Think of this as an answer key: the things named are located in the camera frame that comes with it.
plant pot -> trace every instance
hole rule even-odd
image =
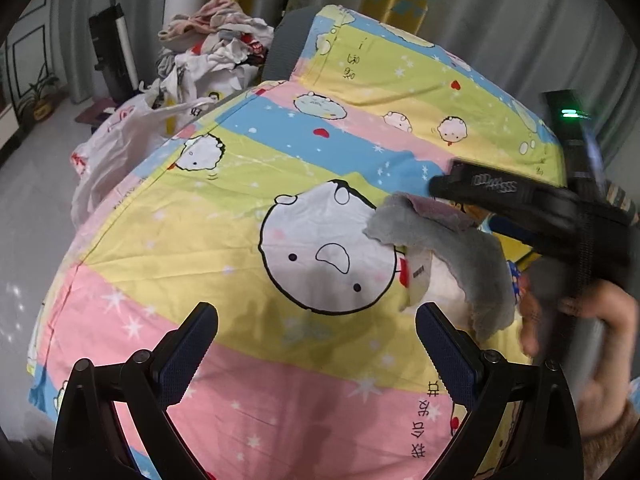
[[[53,106],[45,99],[40,99],[33,107],[33,118],[36,122],[44,121],[53,113]]]

colorful bed sheet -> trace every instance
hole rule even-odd
[[[34,332],[31,402],[55,420],[77,359],[122,362],[208,301],[218,335],[168,411],[215,478],[422,478],[465,412],[401,312],[401,248],[362,229],[389,193],[424,195],[453,156],[558,184],[558,155],[542,121],[462,60],[325,7],[292,81],[187,127],[82,227]],[[517,329],[486,346],[526,362]]]

cartoon mouth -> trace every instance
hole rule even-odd
[[[343,274],[349,272],[351,265],[349,254],[344,247],[339,244],[325,244],[320,247],[316,253],[316,260],[334,266]]]

potted plant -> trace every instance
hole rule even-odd
[[[53,74],[43,77],[44,70],[43,64],[37,82],[29,84],[30,89],[27,95],[18,105],[18,117],[23,126],[43,121],[53,113],[53,105],[48,96],[55,89],[58,78]]]

cartoon ear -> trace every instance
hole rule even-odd
[[[351,195],[349,194],[349,190],[343,186],[340,186],[335,190],[334,198],[340,205],[345,205],[349,201],[350,197]]]
[[[291,205],[293,203],[295,203],[295,201],[298,199],[298,197],[296,195],[291,196],[291,195],[278,195],[274,202],[276,204],[281,204],[281,205]]]

